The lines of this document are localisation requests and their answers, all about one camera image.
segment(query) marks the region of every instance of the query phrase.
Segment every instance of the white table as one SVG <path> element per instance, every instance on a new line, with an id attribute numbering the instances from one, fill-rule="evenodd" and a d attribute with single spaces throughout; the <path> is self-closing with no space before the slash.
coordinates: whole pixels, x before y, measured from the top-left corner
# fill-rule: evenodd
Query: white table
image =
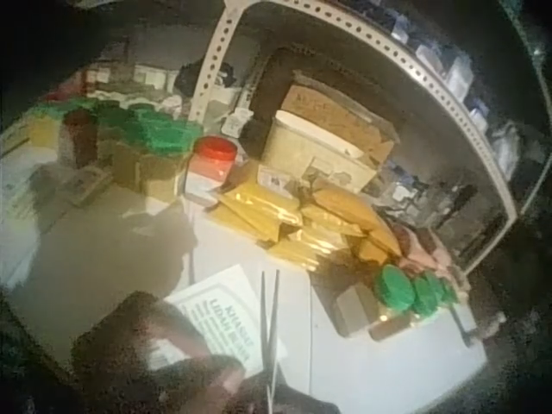
<path id="1" fill-rule="evenodd" d="M 6 178 L 21 181 L 30 165 L 54 159 L 48 151 L 18 148 L 2 160 L 3 186 Z M 486 363 L 483 347 L 466 348 L 447 312 L 381 343 L 368 335 L 340 337 L 304 271 L 210 222 L 195 204 L 168 210 L 111 186 L 86 208 L 52 197 L 41 210 L 38 220 L 25 223 L 3 216 L 0 280 L 17 316 L 62 367 L 69 368 L 72 341 L 134 290 L 165 296 L 234 264 L 255 291 L 261 271 L 281 270 L 279 336 L 289 354 L 284 375 L 290 386 L 343 413 L 418 411 Z M 457 309 L 472 328 L 469 308 Z"/>

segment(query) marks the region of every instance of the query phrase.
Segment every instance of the scissors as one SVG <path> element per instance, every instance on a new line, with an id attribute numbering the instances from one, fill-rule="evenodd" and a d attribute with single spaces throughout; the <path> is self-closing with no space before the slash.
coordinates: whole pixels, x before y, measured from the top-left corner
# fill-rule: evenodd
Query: scissors
<path id="1" fill-rule="evenodd" d="M 265 273 L 262 273 L 260 281 L 260 351 L 262 355 L 264 377 L 264 406 L 266 413 L 273 414 L 274 407 L 274 392 L 276 389 L 276 373 L 277 367 L 277 322 L 278 322 L 278 295 L 279 295 L 279 270 L 276 271 L 276 279 L 274 280 L 273 292 L 273 309 L 270 316 L 270 327 L 267 326 L 267 288 L 265 282 Z"/>

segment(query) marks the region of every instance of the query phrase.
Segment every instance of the red lid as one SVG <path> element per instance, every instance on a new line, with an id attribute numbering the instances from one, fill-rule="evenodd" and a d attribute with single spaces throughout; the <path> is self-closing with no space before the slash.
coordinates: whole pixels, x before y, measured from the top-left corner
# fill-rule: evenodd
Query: red lid
<path id="1" fill-rule="evenodd" d="M 213 160 L 233 161 L 238 148 L 220 136 L 204 136 L 196 142 L 194 152 Z"/>

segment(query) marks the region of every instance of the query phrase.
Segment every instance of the table surface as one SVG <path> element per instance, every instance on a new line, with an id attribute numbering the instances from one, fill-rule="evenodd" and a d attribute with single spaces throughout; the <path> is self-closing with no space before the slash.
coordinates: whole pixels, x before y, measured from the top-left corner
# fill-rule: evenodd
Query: table surface
<path id="1" fill-rule="evenodd" d="M 256 292 L 262 271 L 271 278 L 280 269 L 285 378 L 343 413 L 422 410 L 486 364 L 483 346 L 467 348 L 448 312 L 384 342 L 367 333 L 339 336 L 306 272 L 270 258 L 187 201 L 167 207 L 113 185 L 84 208 L 53 193 L 33 204 L 38 212 L 15 217 L 8 196 L 37 166 L 56 185 L 69 174 L 52 151 L 29 145 L 1 160 L 0 281 L 29 333 L 66 369 L 72 341 L 131 292 L 164 297 L 235 264 Z M 456 310 L 464 329 L 473 328 L 469 308 Z"/>

